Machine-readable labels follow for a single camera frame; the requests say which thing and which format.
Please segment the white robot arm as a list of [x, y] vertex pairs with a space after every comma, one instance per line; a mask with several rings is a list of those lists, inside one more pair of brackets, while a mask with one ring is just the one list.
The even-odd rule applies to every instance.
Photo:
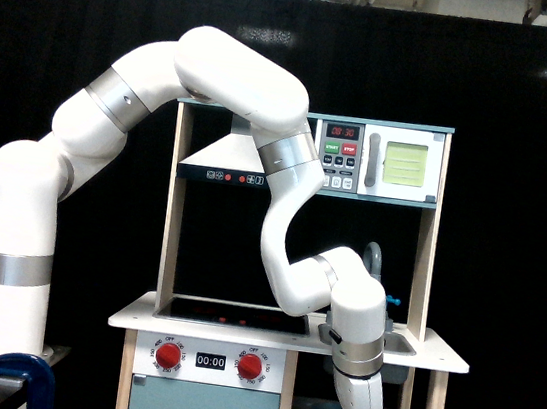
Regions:
[[290, 262], [287, 229], [324, 184], [294, 75], [215, 27], [128, 52], [64, 102], [41, 140], [0, 147], [0, 375], [51, 381], [43, 361], [57, 206], [111, 163], [131, 128], [165, 103], [219, 103], [248, 121], [271, 201], [260, 252], [273, 297], [301, 316], [328, 306], [341, 409], [383, 409], [386, 294], [354, 250]]

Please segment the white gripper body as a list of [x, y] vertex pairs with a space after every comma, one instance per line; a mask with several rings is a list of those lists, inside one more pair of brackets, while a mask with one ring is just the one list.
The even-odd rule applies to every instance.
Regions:
[[334, 383], [341, 409], [383, 409], [383, 385], [380, 373], [354, 378], [334, 369]]

